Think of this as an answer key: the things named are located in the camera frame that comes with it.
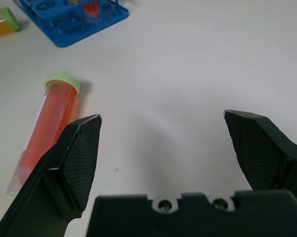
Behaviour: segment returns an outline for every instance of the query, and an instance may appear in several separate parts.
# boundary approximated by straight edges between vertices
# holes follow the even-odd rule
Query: test tube
[[[69,122],[79,95],[80,83],[66,73],[53,73],[45,83],[46,93],[26,150],[17,165],[7,193],[20,190],[40,158],[56,143]]]
[[[21,25],[8,7],[0,9],[0,36],[21,30]]]

